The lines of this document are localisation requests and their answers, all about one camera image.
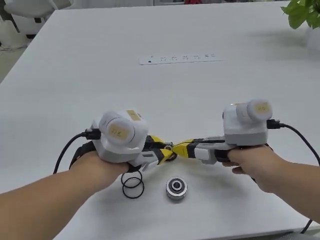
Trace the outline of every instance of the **black strap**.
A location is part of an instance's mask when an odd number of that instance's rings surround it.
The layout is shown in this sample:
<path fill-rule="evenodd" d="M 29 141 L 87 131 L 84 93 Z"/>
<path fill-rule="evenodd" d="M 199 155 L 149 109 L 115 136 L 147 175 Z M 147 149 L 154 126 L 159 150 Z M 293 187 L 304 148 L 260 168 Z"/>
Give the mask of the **black strap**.
<path fill-rule="evenodd" d="M 265 144 L 267 147 L 269 147 L 272 151 L 272 147 L 269 146 L 268 143 Z M 239 149 L 248 149 L 248 148 L 256 148 L 256 147 L 259 147 L 259 146 L 239 146 L 238 148 Z M 230 162 L 230 159 L 228 158 L 228 154 L 229 152 L 231 151 L 232 149 L 230 150 L 215 150 L 214 151 L 214 155 L 215 155 L 215 158 L 218 162 L 220 163 L 227 163 L 227 162 Z"/>
<path fill-rule="evenodd" d="M 69 166 L 69 169 L 71 168 L 71 166 L 80 158 L 82 157 L 83 155 L 85 155 L 86 153 L 90 153 L 90 152 L 93 152 L 93 151 L 96 151 L 96 147 L 94 145 L 94 143 L 92 141 L 89 141 L 85 144 L 83 144 L 81 147 L 79 147 L 75 153 L 74 153 L 74 156 L 71 160 L 71 163 L 70 163 L 70 166 Z M 128 166 L 129 166 L 129 169 L 127 171 L 127 173 L 134 173 L 134 172 L 137 172 L 140 168 L 141 168 L 141 165 L 139 166 L 133 166 L 131 165 L 130 163 L 127 163 Z"/>

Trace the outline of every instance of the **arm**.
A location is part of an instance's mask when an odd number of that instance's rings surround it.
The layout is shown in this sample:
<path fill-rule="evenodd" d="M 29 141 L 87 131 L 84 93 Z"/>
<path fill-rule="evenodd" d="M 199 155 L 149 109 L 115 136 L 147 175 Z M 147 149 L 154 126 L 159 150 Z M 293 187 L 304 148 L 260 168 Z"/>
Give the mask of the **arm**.
<path fill-rule="evenodd" d="M 88 198 L 127 170 L 90 152 L 69 171 L 0 194 L 0 239 L 52 240 Z"/>
<path fill-rule="evenodd" d="M 320 167 L 285 161 L 269 147 L 232 150 L 235 174 L 248 174 L 265 192 L 273 193 L 304 216 L 320 223 Z"/>

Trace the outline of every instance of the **black rubber ring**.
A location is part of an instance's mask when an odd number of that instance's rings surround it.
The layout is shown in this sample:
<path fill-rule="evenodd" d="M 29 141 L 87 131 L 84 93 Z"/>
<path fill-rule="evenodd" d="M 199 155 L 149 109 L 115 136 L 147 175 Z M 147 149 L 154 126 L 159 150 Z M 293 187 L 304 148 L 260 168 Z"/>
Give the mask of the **black rubber ring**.
<path fill-rule="evenodd" d="M 140 198 L 141 197 L 141 195 L 144 193 L 144 191 L 145 191 L 145 184 L 144 184 L 144 182 L 142 181 L 142 180 L 140 180 L 140 183 L 138 184 L 138 185 L 140 185 L 140 184 L 142 184 L 142 191 L 141 191 L 141 193 L 138 195 L 138 196 L 129 196 L 129 195 L 127 195 L 126 194 L 126 192 L 125 192 L 125 188 L 126 188 L 126 182 L 128 182 L 130 179 L 139 179 L 138 177 L 136 177 L 136 176 L 133 176 L 133 177 L 130 177 L 130 178 L 128 178 L 127 180 L 125 180 L 124 181 L 124 184 L 122 185 L 122 192 L 123 192 L 123 195 L 125 195 L 128 199 L 137 199 L 137 198 Z"/>
<path fill-rule="evenodd" d="M 172 154 L 167 160 L 166 160 L 166 162 L 171 162 L 171 161 L 173 161 L 173 160 L 175 160 L 176 158 L 177 158 L 177 154 L 176 153 L 174 153 L 174 154 Z"/>
<path fill-rule="evenodd" d="M 133 177 L 129 177 L 127 180 L 125 180 L 124 181 L 124 175 L 126 174 L 126 173 L 124 173 L 124 174 L 122 174 L 122 176 L 121 176 L 121 183 L 122 183 L 122 186 L 124 186 L 124 187 L 126 187 L 127 189 L 134 189 L 134 188 L 136 188 L 136 187 L 138 187 L 141 183 L 143 183 L 142 182 L 142 173 L 140 172 L 140 171 L 137 171 L 139 174 L 140 174 L 140 178 L 138 178 L 138 177 L 136 177 L 136 176 L 133 176 Z M 136 185 L 134 185 L 134 186 L 127 186 L 126 185 L 126 182 L 128 181 L 128 180 L 131 180 L 131 179 L 138 179 L 138 180 L 140 180 Z"/>

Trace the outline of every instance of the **electrical socket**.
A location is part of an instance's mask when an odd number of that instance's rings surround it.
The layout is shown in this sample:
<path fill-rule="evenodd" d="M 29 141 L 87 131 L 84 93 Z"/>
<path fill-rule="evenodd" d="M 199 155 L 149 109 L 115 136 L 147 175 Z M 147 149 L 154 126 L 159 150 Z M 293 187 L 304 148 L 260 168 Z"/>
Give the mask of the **electrical socket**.
<path fill-rule="evenodd" d="M 155 64 L 176 64 L 176 63 L 199 63 L 199 62 L 215 62 L 222 61 L 213 53 L 205 54 L 182 54 L 182 55 L 162 55 L 162 56 L 146 56 L 139 59 L 140 65 Z"/>

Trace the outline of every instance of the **forearm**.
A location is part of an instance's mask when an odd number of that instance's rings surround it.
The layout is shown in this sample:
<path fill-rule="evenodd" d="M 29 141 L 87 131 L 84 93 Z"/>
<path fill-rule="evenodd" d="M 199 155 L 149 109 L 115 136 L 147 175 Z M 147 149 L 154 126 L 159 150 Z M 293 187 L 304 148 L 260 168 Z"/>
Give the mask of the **forearm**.
<path fill-rule="evenodd" d="M 77 171 L 51 175 L 0 195 L 0 239 L 51 240 L 95 193 Z"/>
<path fill-rule="evenodd" d="M 320 167 L 286 162 L 270 182 L 274 194 L 320 223 Z"/>

